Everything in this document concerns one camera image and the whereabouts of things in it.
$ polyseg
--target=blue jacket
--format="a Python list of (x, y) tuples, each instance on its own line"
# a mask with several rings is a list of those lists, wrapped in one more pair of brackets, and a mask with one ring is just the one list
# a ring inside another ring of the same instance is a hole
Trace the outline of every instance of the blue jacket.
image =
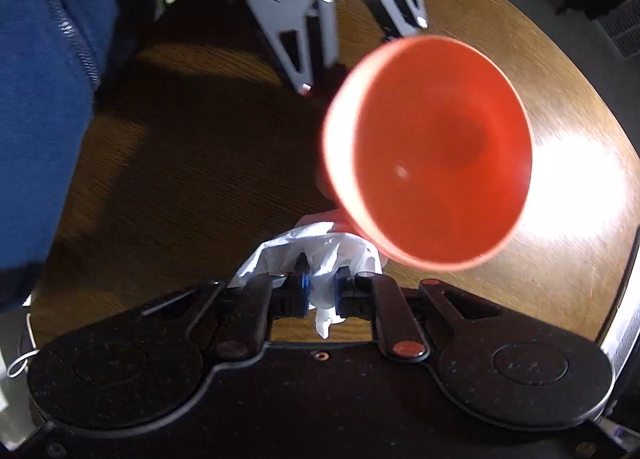
[(0, 0), (0, 314), (33, 288), (94, 91), (152, 9), (152, 0)]

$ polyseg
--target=wood grain surface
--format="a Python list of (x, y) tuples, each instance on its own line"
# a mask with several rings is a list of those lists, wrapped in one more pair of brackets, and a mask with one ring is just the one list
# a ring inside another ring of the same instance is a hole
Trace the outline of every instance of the wood grain surface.
[[(580, 71), (509, 2), (426, 4), (430, 34), (468, 42), (511, 79), (536, 142), (513, 241), (477, 269), (431, 276), (595, 337), (640, 221), (638, 156)], [(338, 3), (338, 25), (347, 66), (380, 43), (360, 0)], [(233, 0), (174, 4), (98, 97), (33, 306), (38, 340), (226, 279), (262, 241), (331, 208), (314, 185), (325, 105), (280, 85)], [(393, 263), (386, 272), (401, 285), (430, 276)], [(273, 337), (315, 339), (312, 324), (281, 322)], [(361, 321), (332, 334), (370, 337)]]

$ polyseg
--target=gray floor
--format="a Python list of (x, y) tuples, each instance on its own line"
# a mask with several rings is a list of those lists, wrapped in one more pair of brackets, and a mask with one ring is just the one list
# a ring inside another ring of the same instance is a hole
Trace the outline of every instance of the gray floor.
[(640, 56), (623, 60), (601, 26), (583, 13), (556, 16), (560, 0), (509, 0), (551, 38), (598, 91), (640, 152)]

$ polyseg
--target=jacket zipper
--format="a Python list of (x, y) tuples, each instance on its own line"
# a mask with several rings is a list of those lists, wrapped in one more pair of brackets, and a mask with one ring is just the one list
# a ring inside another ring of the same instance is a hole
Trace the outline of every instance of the jacket zipper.
[(78, 26), (71, 18), (68, 12), (66, 12), (61, 0), (47, 0), (51, 12), (53, 13), (56, 25), (71, 43), (72, 48), (76, 52), (86, 76), (89, 78), (92, 89), (95, 90), (100, 85), (100, 74), (98, 68), (95, 66), (94, 58), (91, 54), (89, 46), (86, 40), (80, 33)]

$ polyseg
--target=crumpled tissue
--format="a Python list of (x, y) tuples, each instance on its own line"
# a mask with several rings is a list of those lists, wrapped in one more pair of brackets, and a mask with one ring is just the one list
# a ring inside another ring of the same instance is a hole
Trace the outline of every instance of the crumpled tissue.
[(344, 322), (335, 312), (334, 273), (348, 265), (351, 274), (382, 273), (376, 246), (353, 233), (332, 233), (333, 222), (315, 222), (281, 233), (258, 246), (238, 269), (229, 287), (242, 287), (255, 275), (286, 273), (300, 255), (309, 263), (309, 308), (316, 309), (316, 331), (329, 337), (329, 325)]

